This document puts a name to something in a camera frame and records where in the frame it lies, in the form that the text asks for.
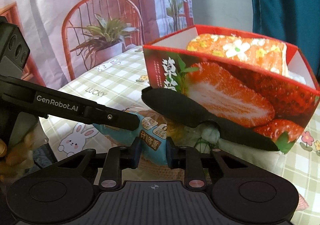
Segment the wooden chair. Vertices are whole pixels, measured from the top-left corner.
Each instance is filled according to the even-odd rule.
[[[75,74],[71,61],[70,50],[82,44],[87,37],[82,29],[76,27],[86,27],[88,25],[97,25],[97,20],[94,14],[100,14],[104,19],[121,18],[126,23],[130,23],[132,27],[138,28],[138,32],[132,33],[130,38],[125,40],[125,45],[130,44],[142,45],[143,37],[143,22],[140,12],[135,4],[130,0],[82,0],[77,3],[67,14],[62,24],[62,43],[66,57],[66,63],[71,80],[75,79]],[[80,50],[73,53],[80,55]],[[83,57],[84,65],[87,70],[96,66],[94,53],[90,54],[88,60],[90,66],[87,67],[85,58]]]

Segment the curtain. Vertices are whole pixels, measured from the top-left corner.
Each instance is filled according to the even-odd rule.
[[[297,45],[320,76],[320,0],[252,0],[253,32]]]

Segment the camera lens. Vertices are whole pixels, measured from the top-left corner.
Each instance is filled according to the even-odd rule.
[[[14,45],[16,44],[16,41],[17,41],[17,36],[16,35],[12,36],[9,41],[9,49],[10,50],[14,47]]]
[[[15,52],[15,54],[14,54],[16,58],[20,55],[21,50],[22,50],[22,45],[19,44],[18,47],[17,47],[17,49],[16,49],[16,52]]]
[[[21,57],[21,63],[24,63],[24,60],[27,57],[27,52],[23,52],[22,57]]]

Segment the white wall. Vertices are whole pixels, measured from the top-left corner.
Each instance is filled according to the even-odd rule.
[[[252,32],[252,0],[192,0],[195,24]]]

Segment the blue snack package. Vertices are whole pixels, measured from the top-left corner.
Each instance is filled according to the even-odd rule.
[[[144,158],[156,165],[166,166],[166,119],[153,110],[139,107],[127,108],[125,111],[139,117],[140,125],[136,130],[130,131],[97,124],[93,124],[93,126],[103,135],[123,146],[130,146],[134,139],[139,137],[143,141],[142,154]]]

